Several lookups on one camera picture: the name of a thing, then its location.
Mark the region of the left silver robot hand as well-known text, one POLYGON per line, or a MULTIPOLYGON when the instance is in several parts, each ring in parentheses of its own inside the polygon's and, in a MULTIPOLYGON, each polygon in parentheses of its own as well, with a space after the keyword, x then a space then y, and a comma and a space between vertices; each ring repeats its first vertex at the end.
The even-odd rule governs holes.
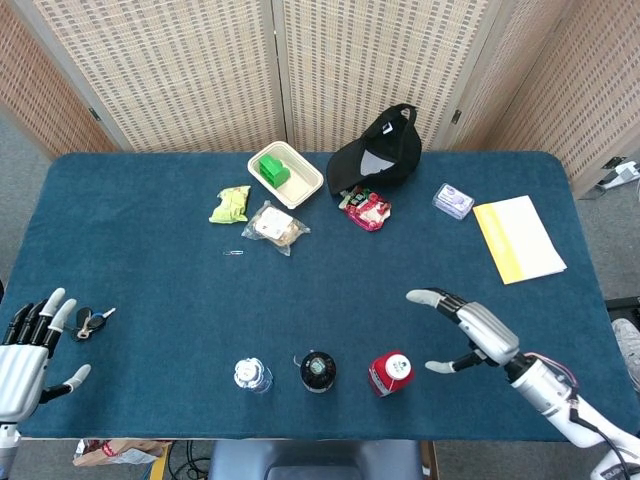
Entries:
POLYGON ((76 300, 65 297, 63 288, 49 297, 19 309, 1 338, 1 423, 17 425, 37 407, 74 392, 91 372, 82 365, 69 379, 45 385, 48 366, 76 300))

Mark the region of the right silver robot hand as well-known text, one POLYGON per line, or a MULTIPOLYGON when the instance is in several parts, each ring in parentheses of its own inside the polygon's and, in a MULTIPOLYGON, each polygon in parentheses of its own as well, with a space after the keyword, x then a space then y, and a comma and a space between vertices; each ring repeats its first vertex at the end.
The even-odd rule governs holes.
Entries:
POLYGON ((519 354, 519 338, 490 310, 442 289, 414 289, 406 299, 430 306, 449 318, 469 339, 471 352, 457 360, 430 360, 425 368, 439 374, 453 374, 487 363, 502 367, 519 354))

